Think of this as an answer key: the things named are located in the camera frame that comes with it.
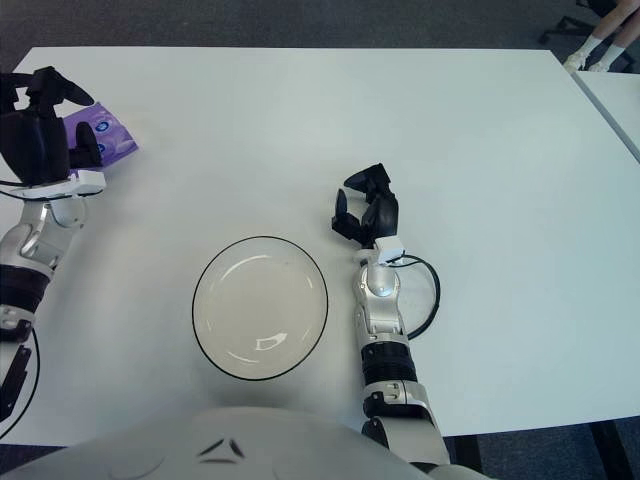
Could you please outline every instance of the gray carpet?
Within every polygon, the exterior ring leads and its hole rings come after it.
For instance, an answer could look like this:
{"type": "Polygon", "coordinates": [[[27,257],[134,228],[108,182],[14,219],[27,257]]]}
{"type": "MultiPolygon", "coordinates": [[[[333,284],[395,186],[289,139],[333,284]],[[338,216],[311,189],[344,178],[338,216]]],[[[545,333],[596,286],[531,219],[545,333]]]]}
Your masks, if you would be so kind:
{"type": "MultiPolygon", "coordinates": [[[[588,10],[558,0],[0,0],[0,68],[13,70],[32,46],[535,49],[542,48],[540,33],[563,15],[597,21],[588,10]]],[[[564,60],[580,43],[554,37],[545,48],[564,60]]],[[[629,52],[640,61],[640,42],[629,52]]],[[[618,61],[613,70],[623,66],[618,61]]],[[[640,478],[640,418],[617,423],[640,478]]],[[[584,425],[478,440],[484,471],[494,477],[606,478],[584,425]]],[[[0,446],[0,473],[50,451],[0,446]]]]}

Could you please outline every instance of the robotic hand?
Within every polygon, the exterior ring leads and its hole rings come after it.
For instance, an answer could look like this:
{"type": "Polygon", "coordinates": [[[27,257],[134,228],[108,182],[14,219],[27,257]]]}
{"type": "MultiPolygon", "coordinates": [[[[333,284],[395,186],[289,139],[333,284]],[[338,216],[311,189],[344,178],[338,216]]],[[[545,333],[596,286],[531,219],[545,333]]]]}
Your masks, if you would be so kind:
{"type": "Polygon", "coordinates": [[[425,388],[418,383],[409,338],[398,309],[400,279],[395,266],[405,254],[397,237],[398,201],[389,177],[377,164],[349,177],[344,185],[366,194],[362,223],[347,211],[338,190],[335,231],[365,249],[355,255],[361,265],[355,278],[356,332],[365,388],[362,433],[427,472],[449,464],[425,388]]]}
{"type": "Polygon", "coordinates": [[[65,99],[93,99],[53,67],[26,74],[0,74],[0,152],[21,183],[4,195],[24,201],[19,223],[0,242],[0,422],[20,395],[31,356],[35,312],[73,234],[87,217],[83,197],[105,187],[100,172],[71,169],[100,166],[96,138],[87,123],[76,128],[69,150],[64,123],[54,106],[65,99]],[[27,87],[29,106],[16,110],[17,88],[27,87]]]}

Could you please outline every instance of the black cable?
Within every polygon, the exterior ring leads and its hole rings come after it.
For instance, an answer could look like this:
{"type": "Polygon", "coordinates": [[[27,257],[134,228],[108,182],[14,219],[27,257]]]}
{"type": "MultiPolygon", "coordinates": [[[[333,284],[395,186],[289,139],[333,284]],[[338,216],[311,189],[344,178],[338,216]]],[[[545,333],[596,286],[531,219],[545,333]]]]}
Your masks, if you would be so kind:
{"type": "MultiPolygon", "coordinates": [[[[99,192],[94,192],[94,193],[81,193],[78,195],[78,197],[93,197],[94,195],[98,195],[99,193],[102,193],[102,190],[100,190],[99,192]]],[[[60,197],[37,197],[37,198],[23,198],[23,197],[19,197],[18,195],[13,195],[11,193],[7,193],[3,190],[0,190],[0,195],[5,195],[7,197],[11,197],[11,198],[15,198],[16,200],[22,200],[24,202],[50,202],[53,200],[62,200],[63,198],[71,198],[73,197],[73,195],[62,195],[60,197]]]]}
{"type": "Polygon", "coordinates": [[[31,405],[31,401],[33,400],[33,397],[36,394],[36,390],[38,389],[38,380],[40,380],[40,345],[38,345],[38,336],[36,335],[35,329],[31,330],[31,334],[33,335],[33,343],[35,344],[35,349],[36,349],[36,380],[33,383],[33,390],[31,391],[29,400],[27,400],[27,404],[22,409],[22,412],[20,412],[20,415],[18,415],[18,418],[14,420],[14,422],[9,426],[9,428],[7,428],[4,431],[2,435],[0,435],[0,440],[2,440],[5,436],[7,436],[7,434],[11,430],[13,430],[13,427],[15,427],[18,424],[18,422],[22,420],[22,417],[24,417],[24,414],[27,413],[27,410],[29,409],[29,405],[31,405]]]}
{"type": "Polygon", "coordinates": [[[0,180],[0,185],[6,185],[7,187],[26,187],[24,183],[8,182],[7,180],[0,180]]]}
{"type": "Polygon", "coordinates": [[[436,269],[433,268],[433,266],[429,262],[424,261],[420,257],[416,257],[415,255],[409,255],[405,253],[400,258],[408,258],[410,260],[415,260],[415,261],[411,263],[405,263],[404,265],[389,265],[389,266],[391,268],[404,268],[404,267],[410,267],[411,265],[416,265],[420,263],[425,267],[427,267],[427,270],[429,270],[429,273],[433,277],[433,284],[434,284],[436,298],[433,302],[433,306],[431,307],[431,312],[429,312],[429,315],[427,316],[425,321],[422,322],[422,324],[418,326],[418,328],[416,328],[412,332],[409,332],[409,334],[407,335],[409,340],[413,340],[414,338],[422,335],[422,333],[424,333],[424,331],[427,328],[429,328],[429,326],[431,326],[431,324],[433,323],[433,320],[436,318],[436,314],[438,313],[438,308],[440,308],[440,277],[438,277],[438,272],[436,272],[436,269]]]}

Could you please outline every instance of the purple package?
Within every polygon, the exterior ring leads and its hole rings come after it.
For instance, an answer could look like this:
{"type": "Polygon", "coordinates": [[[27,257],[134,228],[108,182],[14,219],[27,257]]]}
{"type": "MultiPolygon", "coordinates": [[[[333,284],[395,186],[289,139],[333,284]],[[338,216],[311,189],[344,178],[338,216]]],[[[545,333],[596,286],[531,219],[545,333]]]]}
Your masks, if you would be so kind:
{"type": "Polygon", "coordinates": [[[76,125],[87,122],[93,129],[102,155],[102,170],[138,149],[127,129],[100,103],[72,113],[63,119],[69,148],[76,146],[76,125]]]}

